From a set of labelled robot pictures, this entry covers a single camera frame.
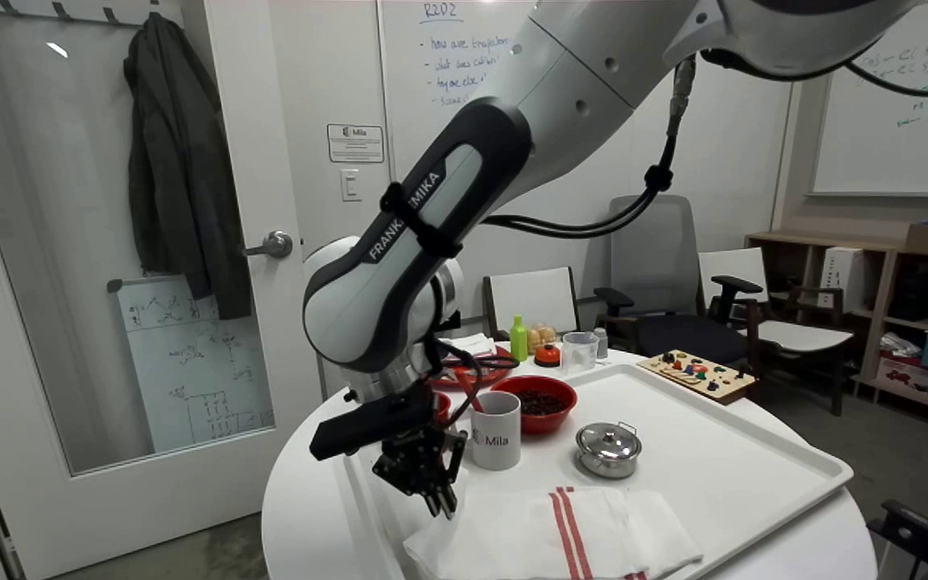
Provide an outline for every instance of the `small silver dish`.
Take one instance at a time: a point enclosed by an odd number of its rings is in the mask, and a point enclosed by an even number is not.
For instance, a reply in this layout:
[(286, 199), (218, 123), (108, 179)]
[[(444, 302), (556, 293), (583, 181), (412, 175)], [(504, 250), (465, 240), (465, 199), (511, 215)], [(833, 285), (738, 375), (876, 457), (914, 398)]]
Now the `small silver dish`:
[(634, 457), (644, 447), (634, 428), (619, 424), (590, 424), (576, 435), (576, 463), (601, 480), (625, 480), (634, 473)]

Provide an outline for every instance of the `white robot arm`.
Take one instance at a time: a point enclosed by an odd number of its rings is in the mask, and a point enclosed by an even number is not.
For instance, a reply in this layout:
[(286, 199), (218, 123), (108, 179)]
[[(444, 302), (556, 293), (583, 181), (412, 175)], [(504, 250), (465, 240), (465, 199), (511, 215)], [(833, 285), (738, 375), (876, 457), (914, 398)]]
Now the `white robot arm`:
[[(409, 323), (409, 313), (434, 300), (437, 315), (446, 279), (434, 275), (462, 240), (494, 207), (590, 159), (669, 68), (706, 55), (781, 81), (825, 73), (869, 48), (914, 5), (921, 0), (540, 0), (475, 96), (404, 183), (386, 190), (382, 212), (362, 241), (314, 262), (301, 302), (306, 340), (333, 366), (391, 371), (437, 323)], [(386, 457), (400, 457), (376, 468), (380, 478), (423, 494), (430, 514), (452, 514), (455, 473), (437, 470), (455, 468), (442, 468), (434, 433), (417, 440), (429, 428), (423, 424), (430, 424), (430, 395), (382, 383), (362, 398), (358, 414), (323, 426), (313, 456), (382, 443)]]

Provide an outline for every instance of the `hanging jacket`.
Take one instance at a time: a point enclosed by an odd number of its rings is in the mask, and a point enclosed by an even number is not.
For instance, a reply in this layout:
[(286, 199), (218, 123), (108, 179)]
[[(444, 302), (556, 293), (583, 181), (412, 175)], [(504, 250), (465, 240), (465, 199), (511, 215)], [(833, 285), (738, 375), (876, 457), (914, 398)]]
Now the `hanging jacket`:
[(148, 18), (123, 73), (134, 96), (127, 211), (146, 271), (182, 275), (222, 318), (251, 313), (218, 96), (182, 33)]

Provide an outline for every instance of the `office chair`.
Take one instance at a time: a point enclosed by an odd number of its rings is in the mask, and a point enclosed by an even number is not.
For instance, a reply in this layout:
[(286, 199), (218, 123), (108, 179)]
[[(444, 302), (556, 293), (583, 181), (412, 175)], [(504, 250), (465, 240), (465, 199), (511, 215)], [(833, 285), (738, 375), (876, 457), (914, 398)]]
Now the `office chair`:
[[(721, 279), (726, 297), (759, 288)], [(698, 309), (698, 258), (691, 211), (683, 196), (656, 196), (644, 215), (607, 240), (607, 288), (591, 289), (607, 302), (598, 318), (615, 349), (662, 355), (669, 349), (727, 366), (747, 366), (747, 341), (730, 325), (727, 309)]]
[(501, 340), (516, 315), (556, 337), (579, 330), (570, 267), (516, 271), (485, 279), (494, 337)]
[[(797, 288), (783, 302), (783, 313), (814, 309), (825, 313), (825, 325), (802, 325), (776, 318), (771, 308), (765, 279), (763, 279), (763, 255), (759, 250), (735, 250), (735, 252), (703, 252), (698, 255), (698, 279), (703, 279), (703, 302), (706, 309), (735, 309), (753, 308), (747, 318), (750, 340), (750, 369), (759, 383), (771, 383), (776, 369), (797, 371), (797, 377), (825, 382), (830, 395), (830, 414), (842, 417), (842, 398), (851, 383), (851, 340), (855, 331), (842, 330), (844, 315), (844, 293), (825, 288)], [(738, 297), (721, 293), (714, 285), (719, 279), (738, 279), (753, 285), (758, 289), (741, 289)]]

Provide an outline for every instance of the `desk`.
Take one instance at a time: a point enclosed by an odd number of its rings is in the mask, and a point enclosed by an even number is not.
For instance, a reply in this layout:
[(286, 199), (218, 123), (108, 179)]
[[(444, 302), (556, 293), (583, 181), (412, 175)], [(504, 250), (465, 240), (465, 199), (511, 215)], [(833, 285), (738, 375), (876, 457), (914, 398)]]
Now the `desk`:
[[(639, 359), (612, 351), (612, 366), (632, 366)], [(333, 580), (372, 580), (382, 557), (372, 556), (363, 530), (367, 514), (344, 502), (350, 497), (344, 461), (313, 461), (308, 440), (323, 418), (340, 417), (350, 407), (336, 395), (294, 433), (283, 445), (265, 494), (265, 561), (275, 580), (294, 577), (333, 577)], [(730, 410), (776, 435), (797, 440), (781, 418), (753, 407), (750, 401), (730, 403)], [(726, 580), (874, 580), (876, 557), (864, 515), (848, 491), (802, 515), (781, 536), (745, 551), (726, 563), (714, 577)]]

